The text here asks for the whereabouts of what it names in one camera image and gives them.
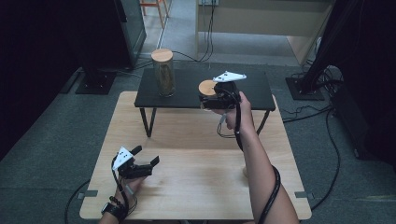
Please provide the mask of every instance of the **black table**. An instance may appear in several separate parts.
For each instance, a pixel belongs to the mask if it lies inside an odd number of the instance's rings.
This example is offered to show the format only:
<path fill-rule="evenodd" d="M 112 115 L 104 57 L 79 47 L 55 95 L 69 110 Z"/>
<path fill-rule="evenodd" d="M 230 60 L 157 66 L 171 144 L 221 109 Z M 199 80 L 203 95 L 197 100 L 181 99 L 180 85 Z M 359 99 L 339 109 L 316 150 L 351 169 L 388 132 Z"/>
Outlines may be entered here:
<path fill-rule="evenodd" d="M 157 108 L 201 108 L 201 102 L 198 98 L 200 94 L 198 90 L 199 84 L 204 80 L 218 77 L 224 72 L 224 70 L 216 69 L 175 69 L 176 91 L 170 97 L 163 97 L 158 93 L 154 69 L 145 69 L 134 106 L 140 108 L 147 136 L 151 137 Z M 245 73 L 244 71 L 229 72 L 247 75 L 246 79 L 235 81 L 236 87 L 246 95 L 251 103 L 252 110 L 266 111 L 262 123 L 257 130 L 257 133 L 260 133 L 270 111 L 276 109 L 265 73 L 263 71 L 254 73 Z M 146 107 L 153 108 L 150 125 L 147 122 Z"/>

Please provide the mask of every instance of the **human arm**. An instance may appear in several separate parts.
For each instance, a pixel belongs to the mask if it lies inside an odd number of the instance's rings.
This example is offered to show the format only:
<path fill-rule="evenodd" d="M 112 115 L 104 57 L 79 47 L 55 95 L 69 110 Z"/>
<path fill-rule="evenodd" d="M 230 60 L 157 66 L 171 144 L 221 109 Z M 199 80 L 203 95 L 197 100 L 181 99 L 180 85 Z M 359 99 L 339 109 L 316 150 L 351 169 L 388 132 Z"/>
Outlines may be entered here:
<path fill-rule="evenodd" d="M 256 133 L 250 102 L 244 93 L 240 92 L 240 96 L 242 102 L 240 104 L 241 123 L 239 132 L 247 167 L 250 203 L 254 220 L 258 223 L 262 210 L 273 192 L 276 177 L 272 164 Z M 235 128 L 235 116 L 235 109 L 227 112 L 226 122 L 229 129 Z M 295 209 L 282 185 L 264 223 L 298 223 Z"/>
<path fill-rule="evenodd" d="M 140 186 L 141 186 L 141 184 L 142 184 L 144 179 L 146 179 L 146 176 L 135 178 L 135 179 L 122 179 L 122 180 L 119 179 L 119 181 L 121 182 L 122 186 L 124 187 L 124 192 L 125 192 L 125 195 L 126 195 L 126 197 L 128 199 L 128 203 L 129 203 L 130 207 L 134 204 L 134 196 L 129 190 L 126 189 L 125 186 L 128 186 L 129 189 L 135 194 L 135 193 L 137 193 L 139 191 Z M 123 197 L 122 197 L 122 195 L 121 195 L 121 193 L 120 193 L 118 188 L 116 189 L 116 192 L 114 194 L 114 198 L 116 200 L 118 200 L 121 204 L 125 204 L 125 201 L 124 201 L 124 199 L 123 199 Z M 119 221 L 117 220 L 116 217 L 114 217 L 112 214 L 110 214 L 108 212 L 105 212 L 103 214 L 102 218 L 99 220 L 99 224 L 113 224 L 113 223 L 114 224 L 118 224 Z"/>

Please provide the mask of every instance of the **table leg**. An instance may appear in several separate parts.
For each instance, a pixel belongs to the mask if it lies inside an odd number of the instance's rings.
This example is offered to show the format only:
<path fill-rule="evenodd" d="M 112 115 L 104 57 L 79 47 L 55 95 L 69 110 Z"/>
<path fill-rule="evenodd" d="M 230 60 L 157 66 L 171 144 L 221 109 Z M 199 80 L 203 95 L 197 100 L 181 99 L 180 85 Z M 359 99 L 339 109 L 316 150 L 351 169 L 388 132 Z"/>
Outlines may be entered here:
<path fill-rule="evenodd" d="M 262 123 L 260 124 L 259 128 L 257 129 L 257 134 L 260 134 L 262 128 L 264 127 L 265 121 L 267 121 L 268 116 L 270 115 L 270 111 L 265 111 L 264 118 L 262 118 Z"/>
<path fill-rule="evenodd" d="M 145 108 L 140 108 L 140 114 L 142 115 L 143 124 L 145 125 L 146 135 L 151 137 L 152 133 L 152 126 L 154 125 L 155 114 L 157 113 L 157 108 L 152 108 L 151 112 L 151 120 L 148 125 L 148 120 L 146 118 L 146 110 Z"/>

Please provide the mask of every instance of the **chair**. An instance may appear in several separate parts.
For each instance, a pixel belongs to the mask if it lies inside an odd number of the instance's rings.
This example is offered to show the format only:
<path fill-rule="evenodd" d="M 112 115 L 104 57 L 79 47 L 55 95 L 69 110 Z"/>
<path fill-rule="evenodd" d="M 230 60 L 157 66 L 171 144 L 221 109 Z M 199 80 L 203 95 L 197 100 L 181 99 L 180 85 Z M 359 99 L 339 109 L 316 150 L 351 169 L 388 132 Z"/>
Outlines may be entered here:
<path fill-rule="evenodd" d="M 140 0 L 140 6 L 142 7 L 143 15 L 145 16 L 146 16 L 146 7 L 158 8 L 158 14 L 160 14 L 161 26 L 164 29 L 165 25 L 163 24 L 163 14 L 161 13 L 161 7 L 160 7 L 161 2 L 163 2 L 163 5 L 165 6 L 166 17 L 169 17 L 168 7 L 166 6 L 166 0 L 155 0 L 155 2 L 151 2 L 151 3 L 146 3 L 145 0 Z"/>

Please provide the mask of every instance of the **cork lid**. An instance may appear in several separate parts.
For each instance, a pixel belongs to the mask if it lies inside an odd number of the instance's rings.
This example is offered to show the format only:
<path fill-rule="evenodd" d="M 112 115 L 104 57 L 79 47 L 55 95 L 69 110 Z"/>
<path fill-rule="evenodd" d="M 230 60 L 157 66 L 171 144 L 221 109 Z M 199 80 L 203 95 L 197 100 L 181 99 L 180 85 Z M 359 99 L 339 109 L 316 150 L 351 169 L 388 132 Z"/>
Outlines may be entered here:
<path fill-rule="evenodd" d="M 173 52 L 170 49 L 156 49 L 152 51 L 151 58 L 152 60 L 165 63 L 172 60 Z"/>
<path fill-rule="evenodd" d="M 205 80 L 199 84 L 198 89 L 199 89 L 199 92 L 203 95 L 213 96 L 213 95 L 216 95 L 216 92 L 214 90 L 215 85 L 216 85 L 216 82 L 214 82 L 213 80 Z"/>

